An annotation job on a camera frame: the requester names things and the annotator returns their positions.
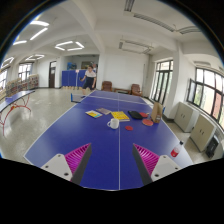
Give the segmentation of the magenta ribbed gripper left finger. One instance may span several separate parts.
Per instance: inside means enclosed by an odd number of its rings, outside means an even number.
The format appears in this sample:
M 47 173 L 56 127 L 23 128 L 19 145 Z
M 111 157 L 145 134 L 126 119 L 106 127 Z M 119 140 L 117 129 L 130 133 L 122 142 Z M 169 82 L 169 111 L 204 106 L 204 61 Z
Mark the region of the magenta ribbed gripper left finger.
M 42 166 L 42 169 L 79 185 L 91 154 L 92 147 L 88 143 L 66 155 L 56 154 Z

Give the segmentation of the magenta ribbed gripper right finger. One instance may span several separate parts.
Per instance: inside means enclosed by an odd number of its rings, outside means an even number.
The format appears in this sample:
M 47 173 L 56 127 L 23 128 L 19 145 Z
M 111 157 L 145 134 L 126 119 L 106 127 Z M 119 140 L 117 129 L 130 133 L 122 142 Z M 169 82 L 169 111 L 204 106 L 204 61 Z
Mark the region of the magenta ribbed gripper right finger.
M 140 145 L 133 144 L 132 153 L 144 185 L 181 170 L 167 155 L 159 156 Z

